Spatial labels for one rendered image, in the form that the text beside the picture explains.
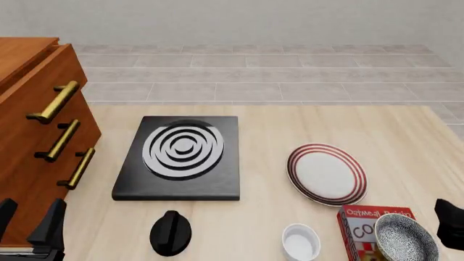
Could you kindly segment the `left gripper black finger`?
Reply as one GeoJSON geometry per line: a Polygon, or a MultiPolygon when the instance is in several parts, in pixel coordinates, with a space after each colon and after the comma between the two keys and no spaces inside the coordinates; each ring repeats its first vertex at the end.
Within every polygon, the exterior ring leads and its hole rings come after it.
{"type": "Polygon", "coordinates": [[[0,237],[2,237],[17,210],[17,203],[10,198],[0,202],[0,237]]]}
{"type": "Polygon", "coordinates": [[[27,238],[35,247],[63,247],[63,226],[67,204],[63,199],[55,199],[45,217],[27,238]]]}

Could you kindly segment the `flat black stove plate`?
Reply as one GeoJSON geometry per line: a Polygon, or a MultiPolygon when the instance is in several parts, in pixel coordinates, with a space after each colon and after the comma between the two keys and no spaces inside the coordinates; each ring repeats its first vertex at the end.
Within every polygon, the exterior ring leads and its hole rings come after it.
{"type": "Polygon", "coordinates": [[[113,186],[112,198],[239,200],[238,117],[142,117],[113,186]]]}

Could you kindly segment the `black patterned bowl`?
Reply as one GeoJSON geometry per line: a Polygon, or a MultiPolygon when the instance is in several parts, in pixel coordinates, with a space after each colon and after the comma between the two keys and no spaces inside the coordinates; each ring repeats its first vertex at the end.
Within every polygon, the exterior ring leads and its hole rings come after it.
{"type": "Polygon", "coordinates": [[[388,261],[439,261],[434,237],[414,219],[390,213],[377,219],[376,245],[388,261]]]}

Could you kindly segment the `white plate with red rings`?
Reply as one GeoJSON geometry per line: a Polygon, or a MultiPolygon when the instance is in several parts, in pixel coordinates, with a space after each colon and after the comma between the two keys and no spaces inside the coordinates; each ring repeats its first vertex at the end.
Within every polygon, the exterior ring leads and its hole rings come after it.
{"type": "Polygon", "coordinates": [[[325,206],[357,204],[368,192],[368,176],[356,158],[324,143],[297,147],[287,158],[286,172],[299,193],[325,206]]]}

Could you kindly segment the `round black stove knob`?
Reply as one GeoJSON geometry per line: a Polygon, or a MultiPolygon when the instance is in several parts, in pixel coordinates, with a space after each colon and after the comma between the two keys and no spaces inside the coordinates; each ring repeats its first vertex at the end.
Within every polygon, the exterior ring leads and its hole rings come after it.
{"type": "Polygon", "coordinates": [[[180,254],[192,237],[191,224],[175,210],[168,210],[152,226],[149,241],[153,250],[164,257],[180,254]]]}

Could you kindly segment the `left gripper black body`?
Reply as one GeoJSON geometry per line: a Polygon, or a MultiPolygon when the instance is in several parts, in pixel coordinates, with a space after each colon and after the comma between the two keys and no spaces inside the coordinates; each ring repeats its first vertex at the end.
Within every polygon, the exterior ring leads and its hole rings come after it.
{"type": "Polygon", "coordinates": [[[0,246],[0,261],[63,261],[64,244],[51,246],[0,246]]]}

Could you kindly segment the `red cookies box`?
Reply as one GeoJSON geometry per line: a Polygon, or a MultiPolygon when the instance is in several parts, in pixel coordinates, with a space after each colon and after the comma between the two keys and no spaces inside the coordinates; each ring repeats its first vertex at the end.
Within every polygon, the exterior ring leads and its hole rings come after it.
{"type": "Polygon", "coordinates": [[[341,206],[336,217],[349,261],[387,261],[376,244],[375,223],[390,213],[414,218],[407,207],[341,206]]]}

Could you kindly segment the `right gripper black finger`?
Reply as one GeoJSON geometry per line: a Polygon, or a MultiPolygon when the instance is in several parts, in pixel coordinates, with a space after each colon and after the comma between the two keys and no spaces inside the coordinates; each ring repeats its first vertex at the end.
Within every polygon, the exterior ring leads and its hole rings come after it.
{"type": "Polygon", "coordinates": [[[437,199],[434,207],[439,219],[437,236],[447,248],[464,248],[464,209],[445,199],[437,199]]]}

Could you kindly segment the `small white ramekin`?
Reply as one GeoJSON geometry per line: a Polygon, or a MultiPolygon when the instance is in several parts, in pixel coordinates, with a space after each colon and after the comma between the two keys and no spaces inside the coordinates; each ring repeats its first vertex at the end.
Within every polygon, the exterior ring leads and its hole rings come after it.
{"type": "Polygon", "coordinates": [[[302,223],[288,225],[281,237],[286,261],[315,261],[321,250],[320,238],[311,227],[302,223]]]}

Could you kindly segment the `wooden cabinet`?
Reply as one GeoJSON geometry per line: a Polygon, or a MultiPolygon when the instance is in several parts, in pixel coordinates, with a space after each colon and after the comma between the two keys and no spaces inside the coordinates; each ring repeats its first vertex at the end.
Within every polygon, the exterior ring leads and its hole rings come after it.
{"type": "Polygon", "coordinates": [[[17,210],[0,237],[0,247],[30,247],[27,238],[55,199],[68,193],[57,181],[68,180],[80,158],[76,152],[94,148],[101,131],[83,97],[87,77],[72,45],[58,38],[0,37],[0,202],[10,198],[17,210]],[[26,115],[42,112],[57,96],[55,86],[70,81],[78,91],[51,123],[43,125],[26,115]],[[80,121],[55,162],[35,158],[60,137],[59,123],[80,121]]]}

